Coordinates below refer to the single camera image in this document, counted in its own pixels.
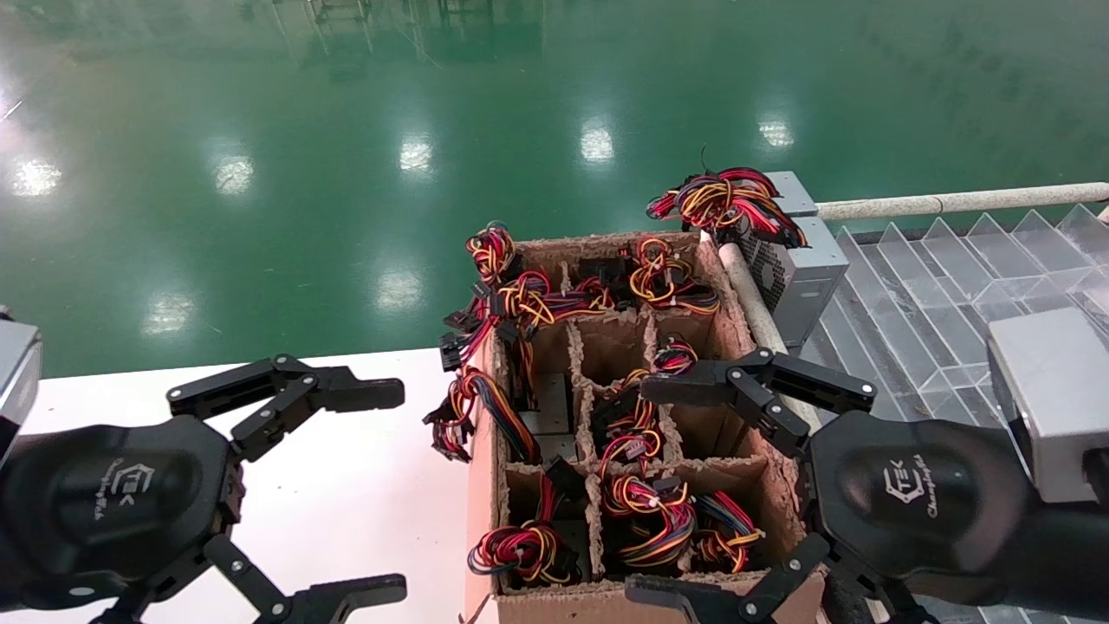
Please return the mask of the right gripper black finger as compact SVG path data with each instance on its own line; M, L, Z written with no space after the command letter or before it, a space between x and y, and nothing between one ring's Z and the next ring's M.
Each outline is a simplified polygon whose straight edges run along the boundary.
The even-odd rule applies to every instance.
M781 454L798 458L813 429L784 398L835 415L868 413L877 391L874 383L849 374L757 348L736 361L696 361L682 374L650 374L640 393L658 405L731 407Z
M882 601L892 623L936 621L913 595L940 596L939 530L816 530L744 595L654 575L629 575L623 585L627 600L676 608L691 623L772 623L820 565L827 565L840 584Z

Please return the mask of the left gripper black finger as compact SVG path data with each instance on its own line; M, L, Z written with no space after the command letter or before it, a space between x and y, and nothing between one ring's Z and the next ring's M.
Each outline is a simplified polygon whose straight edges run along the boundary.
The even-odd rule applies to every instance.
M358 608L399 603L401 574L322 583L284 594L228 533L108 533L91 542L91 576L104 581L114 604L95 623L139 623L156 601L177 595L208 569L255 608L256 623L345 623Z
M321 411L360 413L403 406L400 379L362 380L349 367L312 367L288 354L241 365L222 374L171 388L173 416L206 421L260 405L232 429L237 462L255 462Z

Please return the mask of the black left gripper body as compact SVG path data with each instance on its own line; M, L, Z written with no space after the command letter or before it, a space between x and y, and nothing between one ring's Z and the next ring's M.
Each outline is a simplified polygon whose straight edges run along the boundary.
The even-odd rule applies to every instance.
M134 592L165 601L240 522L243 470L191 416L17 436L3 466L3 611L62 611Z

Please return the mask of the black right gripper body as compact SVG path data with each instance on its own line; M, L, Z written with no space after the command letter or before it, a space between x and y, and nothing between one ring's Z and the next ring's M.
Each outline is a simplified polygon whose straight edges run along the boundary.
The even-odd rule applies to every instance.
M1009 434L852 411L808 439L807 459L808 525L852 589L1003 599L1003 553L1039 502Z

